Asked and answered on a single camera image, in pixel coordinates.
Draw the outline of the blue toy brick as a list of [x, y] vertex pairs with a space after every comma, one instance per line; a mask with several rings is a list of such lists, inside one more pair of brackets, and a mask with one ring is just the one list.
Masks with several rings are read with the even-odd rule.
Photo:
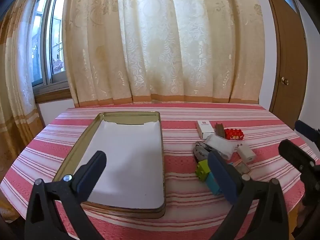
[[208, 186], [213, 195], [218, 196], [222, 194], [222, 191], [216, 182], [212, 172], [208, 173], [208, 176], [205, 180], [205, 184]]

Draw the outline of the green toy brick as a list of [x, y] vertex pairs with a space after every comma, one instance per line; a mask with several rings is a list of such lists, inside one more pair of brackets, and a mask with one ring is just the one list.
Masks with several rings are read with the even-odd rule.
[[197, 163], [195, 174], [200, 181], [206, 181], [208, 174], [210, 174], [210, 168], [208, 166], [207, 159], [199, 161]]

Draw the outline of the red toy brick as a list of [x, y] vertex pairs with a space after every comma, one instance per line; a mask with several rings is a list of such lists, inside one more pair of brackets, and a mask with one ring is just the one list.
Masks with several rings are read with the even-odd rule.
[[242, 140], [244, 139], [244, 133], [241, 129], [226, 128], [225, 138], [227, 140]]

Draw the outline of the clear plastic box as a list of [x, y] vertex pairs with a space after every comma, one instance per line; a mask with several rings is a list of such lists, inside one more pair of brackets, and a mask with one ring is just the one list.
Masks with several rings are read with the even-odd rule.
[[216, 149], [225, 160], [231, 160], [232, 155], [238, 146], [236, 141], [227, 140], [216, 134], [211, 134], [205, 140], [205, 143], [213, 149]]

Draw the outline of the black patterned round object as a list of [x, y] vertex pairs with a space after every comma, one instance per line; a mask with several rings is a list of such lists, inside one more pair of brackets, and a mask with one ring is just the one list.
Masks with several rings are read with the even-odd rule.
[[193, 148], [193, 155], [195, 157], [196, 162], [207, 160], [208, 154], [213, 150], [213, 148], [204, 142], [197, 141], [195, 142]]

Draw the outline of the white charger adapter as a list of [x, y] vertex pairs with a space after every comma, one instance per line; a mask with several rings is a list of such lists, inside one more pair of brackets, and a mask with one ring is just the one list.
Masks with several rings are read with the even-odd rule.
[[256, 154], [248, 145], [241, 144], [237, 147], [236, 151], [244, 163], [250, 163], [256, 158]]

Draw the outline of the brass door knob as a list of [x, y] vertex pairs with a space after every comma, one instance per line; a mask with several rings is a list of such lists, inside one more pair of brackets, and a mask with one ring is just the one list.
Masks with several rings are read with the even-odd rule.
[[289, 85], [289, 80], [287, 78], [285, 78], [285, 77], [282, 77], [281, 78], [281, 83], [286, 85], [286, 86], [288, 86]]

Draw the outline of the gold metal tray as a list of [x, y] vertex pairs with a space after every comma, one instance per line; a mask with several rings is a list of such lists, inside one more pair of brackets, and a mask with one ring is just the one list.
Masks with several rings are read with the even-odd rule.
[[[161, 116], [159, 112], [135, 112], [135, 111], [124, 111], [124, 112], [104, 112], [99, 113], [93, 122], [85, 129], [80, 138], [72, 147], [71, 151], [63, 161], [62, 165], [58, 169], [54, 181], [58, 181], [67, 174], [75, 174], [80, 168], [80, 161], [86, 152], [89, 143], [91, 142], [95, 132], [97, 131], [102, 121], [114, 122], [121, 125], [142, 125], [146, 122], [159, 121], [161, 128]], [[108, 215], [129, 217], [129, 218], [161, 218], [165, 214], [165, 172], [164, 172], [164, 152], [163, 155], [163, 179], [164, 179], [164, 203], [161, 207], [156, 209], [130, 209], [123, 207], [113, 207], [103, 204], [96, 204], [86, 201], [82, 204], [84, 209], [88, 209], [92, 212], [99, 212]]]

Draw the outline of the red striped tablecloth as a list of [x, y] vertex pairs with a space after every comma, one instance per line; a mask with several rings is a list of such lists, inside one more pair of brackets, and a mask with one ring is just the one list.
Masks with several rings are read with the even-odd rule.
[[25, 217], [33, 182], [52, 181], [67, 154], [93, 119], [103, 112], [156, 111], [161, 116], [165, 160], [165, 215], [159, 219], [127, 219], [97, 211], [88, 216], [105, 239], [208, 239], [230, 210], [195, 176], [196, 122], [208, 120], [243, 131], [244, 142], [256, 154], [251, 177], [277, 178], [291, 211], [304, 193], [299, 172], [278, 153], [290, 139], [307, 154], [312, 149], [291, 128], [259, 105], [160, 103], [70, 108], [48, 124], [22, 151], [1, 182], [1, 193]]

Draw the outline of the brown wooden door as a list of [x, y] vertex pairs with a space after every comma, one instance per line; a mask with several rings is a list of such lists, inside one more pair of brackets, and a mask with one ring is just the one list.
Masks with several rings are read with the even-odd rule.
[[[299, 119], [308, 77], [305, 31], [295, 0], [268, 0], [276, 32], [276, 78], [270, 111], [291, 129]], [[281, 78], [289, 85], [281, 83]]]

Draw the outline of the brown wooden comb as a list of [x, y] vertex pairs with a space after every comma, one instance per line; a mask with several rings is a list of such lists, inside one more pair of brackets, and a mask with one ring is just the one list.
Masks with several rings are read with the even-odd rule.
[[222, 138], [225, 138], [225, 129], [224, 129], [223, 124], [216, 123], [216, 125], [215, 125], [215, 133], [218, 136], [220, 136]]

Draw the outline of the white red small box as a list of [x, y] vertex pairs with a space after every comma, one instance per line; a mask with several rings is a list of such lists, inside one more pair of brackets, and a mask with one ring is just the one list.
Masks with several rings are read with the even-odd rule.
[[215, 133], [211, 123], [208, 120], [197, 120], [196, 128], [202, 140], [206, 140]]

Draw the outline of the white paper tray liner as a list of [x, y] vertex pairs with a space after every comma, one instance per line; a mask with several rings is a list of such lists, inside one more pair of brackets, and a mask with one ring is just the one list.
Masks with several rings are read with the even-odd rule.
[[80, 161], [97, 151], [106, 167], [88, 201], [130, 209], [156, 209], [164, 203], [163, 151], [159, 121], [121, 125], [102, 121]]

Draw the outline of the cream patterned curtain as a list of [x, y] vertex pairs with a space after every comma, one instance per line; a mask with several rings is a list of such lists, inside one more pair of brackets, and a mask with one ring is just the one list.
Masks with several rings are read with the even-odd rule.
[[259, 100], [259, 0], [65, 0], [62, 37], [76, 107]]

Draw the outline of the window with metal frame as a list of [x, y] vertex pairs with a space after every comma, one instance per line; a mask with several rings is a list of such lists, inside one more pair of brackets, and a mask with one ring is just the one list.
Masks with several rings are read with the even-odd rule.
[[65, 0], [36, 0], [31, 29], [31, 84], [35, 96], [68, 88], [63, 57]]

